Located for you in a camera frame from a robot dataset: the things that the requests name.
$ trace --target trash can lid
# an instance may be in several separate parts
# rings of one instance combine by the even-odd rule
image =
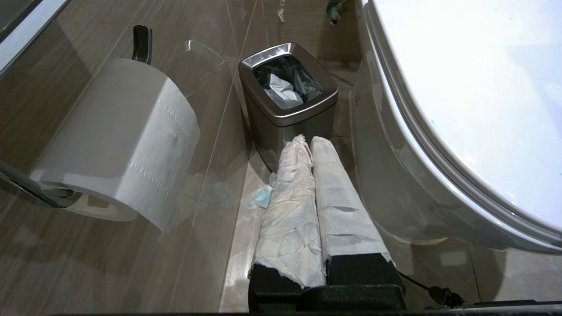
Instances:
[[[281,109],[258,83],[254,69],[276,58],[293,56],[316,79],[322,93],[288,110]],[[276,126],[292,125],[326,110],[338,101],[338,86],[332,76],[310,53],[296,43],[286,43],[256,53],[238,64],[242,86],[260,111]]]

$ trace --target paper towel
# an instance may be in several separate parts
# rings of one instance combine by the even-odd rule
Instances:
[[[31,178],[85,194],[67,209],[126,221],[137,214],[163,232],[199,140],[179,88],[138,61],[110,60],[67,117]]]
[[[293,90],[293,85],[275,74],[269,74],[269,88],[265,93],[283,110],[301,105],[302,98]]]
[[[303,288],[326,283],[311,167],[304,136],[285,145],[253,259]]]
[[[323,261],[338,255],[390,254],[332,143],[314,137],[311,144]]]

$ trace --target cable connector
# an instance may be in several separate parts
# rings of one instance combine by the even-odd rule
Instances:
[[[460,295],[451,291],[448,287],[442,288],[432,286],[428,290],[431,298],[441,306],[449,306],[450,308],[462,306],[464,300]]]

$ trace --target bathroom floor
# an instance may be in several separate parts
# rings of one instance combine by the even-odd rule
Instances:
[[[339,101],[332,130],[332,143],[353,184],[355,166],[351,147],[348,95],[356,79],[358,62],[321,61],[339,86]],[[220,312],[247,312],[247,278],[259,235],[264,209],[249,210],[244,198],[269,181],[270,172],[252,148],[242,201],[238,212],[230,259],[220,302]],[[508,249],[489,250],[458,240],[433,246],[400,243],[380,232],[396,263],[405,275],[426,286],[448,287],[466,304],[479,301],[562,300],[562,256],[547,256]],[[426,291],[404,280],[409,310],[438,308]]]

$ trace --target trash bag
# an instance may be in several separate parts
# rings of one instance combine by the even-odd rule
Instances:
[[[292,85],[292,90],[295,91],[302,99],[302,102],[308,102],[315,97],[322,94],[322,87],[314,79],[308,70],[291,55],[281,56],[275,58],[265,64],[258,66],[253,71],[257,81],[264,90],[271,97],[272,94],[268,92],[271,90],[270,82],[273,79],[274,84],[277,83],[276,78],[284,80]],[[296,102],[291,102],[290,107],[280,106],[282,109],[288,110],[296,106]]]

